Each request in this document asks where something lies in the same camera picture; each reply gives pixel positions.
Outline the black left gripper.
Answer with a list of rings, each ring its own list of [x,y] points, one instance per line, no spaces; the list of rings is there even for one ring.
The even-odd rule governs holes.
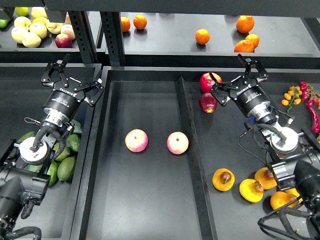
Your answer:
[[[47,64],[41,78],[41,84],[53,88],[42,108],[47,114],[51,110],[56,110],[62,113],[66,119],[73,119],[81,102],[86,102],[93,107],[104,93],[105,88],[102,86],[102,69],[91,82],[81,84],[77,81],[68,81],[64,68],[69,60],[70,54],[68,53],[62,62]],[[58,72],[61,81],[55,83],[52,81],[51,76],[54,72]]]

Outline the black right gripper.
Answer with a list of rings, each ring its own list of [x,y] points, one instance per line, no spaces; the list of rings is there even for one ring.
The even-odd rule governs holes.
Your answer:
[[[271,100],[258,83],[266,81],[268,73],[258,59],[251,60],[240,53],[237,54],[237,58],[245,67],[243,77],[236,78],[231,83],[225,83],[219,82],[215,75],[210,72],[209,76],[212,79],[210,93],[222,107],[225,107],[231,99],[245,117],[264,118],[271,114],[268,109]],[[252,69],[256,69],[258,72],[255,80],[250,79],[252,78]]]

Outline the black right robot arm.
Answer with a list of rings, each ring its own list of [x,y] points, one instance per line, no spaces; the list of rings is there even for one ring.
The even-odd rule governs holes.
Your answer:
[[[267,168],[271,171],[279,190],[296,189],[299,197],[268,213],[257,222],[262,232],[281,240],[284,237],[303,240],[288,217],[305,218],[309,240],[320,238],[320,145],[308,129],[300,132],[290,125],[294,118],[278,110],[260,86],[268,79],[268,73],[261,62],[238,59],[245,67],[243,75],[231,82],[218,82],[213,73],[210,93],[225,107],[233,101],[248,119],[245,127],[253,134],[261,133],[262,148],[270,155]]]

